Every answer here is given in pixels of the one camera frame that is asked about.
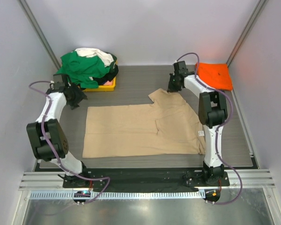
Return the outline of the beige t shirt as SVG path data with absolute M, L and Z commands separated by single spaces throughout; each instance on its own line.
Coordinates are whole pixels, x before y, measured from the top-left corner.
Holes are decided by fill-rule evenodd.
M 204 129 L 179 93 L 158 89 L 152 103 L 89 107 L 84 158 L 204 155 Z

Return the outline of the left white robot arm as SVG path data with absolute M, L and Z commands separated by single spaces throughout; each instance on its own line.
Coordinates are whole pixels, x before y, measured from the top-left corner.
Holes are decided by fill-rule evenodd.
M 49 89 L 43 93 L 46 103 L 37 120 L 26 126 L 36 159 L 57 165 L 66 174 L 62 179 L 69 184 L 86 187 L 90 182 L 85 164 L 69 151 L 66 135 L 59 123 L 65 106 L 74 110 L 87 96 L 66 74 L 54 74 Z

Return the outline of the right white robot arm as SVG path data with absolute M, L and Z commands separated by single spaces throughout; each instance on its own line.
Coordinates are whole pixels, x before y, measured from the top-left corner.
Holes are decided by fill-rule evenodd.
M 222 126 L 228 117 L 226 97 L 203 82 L 194 72 L 189 72 L 184 61 L 175 62 L 173 67 L 168 91 L 178 92 L 186 88 L 199 99 L 198 117 L 203 125 L 206 140 L 201 178 L 206 185 L 219 185 L 224 177 L 224 164 L 220 157 Z

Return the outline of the green t shirt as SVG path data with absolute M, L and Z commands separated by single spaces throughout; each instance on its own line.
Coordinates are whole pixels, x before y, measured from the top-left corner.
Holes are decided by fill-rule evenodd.
M 98 88 L 99 84 L 93 78 L 102 78 L 111 69 L 110 66 L 105 66 L 98 56 L 82 57 L 76 51 L 63 55 L 61 62 L 61 68 L 56 74 L 66 74 L 70 77 L 71 82 L 86 89 Z

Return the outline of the yellow plastic bin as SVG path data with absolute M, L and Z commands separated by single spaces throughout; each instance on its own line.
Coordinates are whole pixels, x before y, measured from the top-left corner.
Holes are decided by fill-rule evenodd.
M 113 68 L 110 69 L 110 72 L 107 73 L 102 78 L 91 77 L 93 81 L 98 84 L 97 88 L 83 88 L 80 86 L 80 89 L 84 92 L 100 92 L 100 91 L 114 91 L 116 86 L 116 76 L 118 74 L 118 65 L 117 61 L 113 64 Z M 104 83 L 107 81 L 113 80 L 112 86 L 104 86 Z

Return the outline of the pink garment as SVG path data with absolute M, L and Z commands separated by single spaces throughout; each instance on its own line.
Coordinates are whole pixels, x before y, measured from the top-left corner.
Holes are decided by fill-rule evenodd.
M 112 86 L 112 85 L 113 85 L 113 80 L 104 83 L 104 86 Z

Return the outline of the black t shirt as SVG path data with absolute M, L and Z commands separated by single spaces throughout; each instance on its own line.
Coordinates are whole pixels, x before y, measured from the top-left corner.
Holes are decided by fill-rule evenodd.
M 109 72 L 102 77 L 98 75 L 85 76 L 84 81 L 79 81 L 79 87 L 83 91 L 113 91 L 118 74 L 118 66 L 114 64 L 109 68 Z

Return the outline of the folded orange t shirt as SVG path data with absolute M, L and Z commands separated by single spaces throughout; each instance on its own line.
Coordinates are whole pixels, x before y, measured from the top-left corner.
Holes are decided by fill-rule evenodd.
M 232 80 L 227 64 L 196 63 L 199 78 L 212 88 L 218 90 L 233 90 Z

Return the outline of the white t shirt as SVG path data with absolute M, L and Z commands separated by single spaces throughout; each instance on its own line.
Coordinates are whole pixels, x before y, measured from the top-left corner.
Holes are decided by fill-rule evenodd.
M 86 58 L 93 58 L 95 56 L 99 57 L 105 67 L 108 67 L 112 63 L 116 62 L 116 60 L 113 58 L 113 56 L 110 53 L 103 52 L 100 49 L 84 47 L 84 48 L 77 48 L 75 49 L 75 51 L 80 57 L 86 57 Z

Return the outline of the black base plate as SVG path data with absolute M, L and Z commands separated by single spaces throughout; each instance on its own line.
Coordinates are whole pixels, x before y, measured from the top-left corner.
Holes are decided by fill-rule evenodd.
M 228 187 L 230 185 L 228 174 L 224 176 L 212 176 L 205 180 L 201 168 L 97 168 L 89 169 L 89 176 L 98 181 L 84 181 L 78 183 L 66 180 L 64 175 L 64 188 L 91 188 L 100 192 L 107 181 L 104 177 L 110 177 L 110 183 L 104 190 L 114 193 L 175 193 L 195 192 L 196 189 L 206 187 Z

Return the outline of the left aluminium frame post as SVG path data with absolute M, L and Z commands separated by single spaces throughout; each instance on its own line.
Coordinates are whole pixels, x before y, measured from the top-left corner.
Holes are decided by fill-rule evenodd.
M 35 31 L 36 35 L 38 36 L 41 44 L 43 45 L 45 51 L 47 52 L 48 56 L 50 57 L 51 61 L 53 62 L 56 69 L 60 68 L 60 63 L 54 54 L 49 42 L 47 41 L 47 38 L 45 37 L 40 25 L 38 24 L 32 10 L 30 9 L 28 3 L 26 0 L 18 0 L 18 3 L 20 4 L 24 14 L 26 15 L 28 21 L 30 22 L 31 26 L 33 27 L 33 30 Z

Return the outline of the aluminium frame post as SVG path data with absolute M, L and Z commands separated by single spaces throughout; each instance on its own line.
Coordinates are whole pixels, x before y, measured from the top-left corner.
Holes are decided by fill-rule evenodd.
M 56 69 L 60 68 L 60 63 L 54 54 L 49 42 L 47 41 L 47 38 L 45 37 L 40 25 L 38 24 L 32 10 L 30 9 L 28 3 L 26 0 L 18 0 L 18 3 L 20 4 L 24 14 L 26 15 L 28 21 L 30 22 L 31 26 L 33 27 L 33 30 L 35 31 L 36 35 L 38 36 L 41 44 L 43 45 L 45 51 L 47 52 L 48 56 L 50 57 L 51 61 L 53 62 Z
M 227 66 L 229 67 L 233 62 L 234 58 L 236 57 L 237 53 L 239 52 L 240 48 L 244 44 L 245 40 L 248 38 L 252 28 L 254 27 L 257 19 L 261 15 L 262 11 L 264 10 L 265 6 L 267 5 L 268 0 L 258 0 L 254 10 L 252 11 L 245 27 L 243 28 L 234 48 L 231 51 L 230 56 L 227 59 Z

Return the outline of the right aluminium frame post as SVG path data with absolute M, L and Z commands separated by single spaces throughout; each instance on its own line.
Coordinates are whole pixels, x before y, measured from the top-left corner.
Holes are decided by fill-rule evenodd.
M 243 28 L 234 48 L 231 51 L 230 56 L 227 59 L 227 66 L 229 67 L 233 62 L 234 58 L 236 57 L 237 53 L 239 52 L 240 48 L 244 44 L 245 40 L 248 38 L 252 28 L 254 27 L 257 19 L 261 15 L 262 11 L 264 10 L 265 6 L 267 5 L 268 0 L 258 0 L 254 10 L 252 11 L 245 27 Z

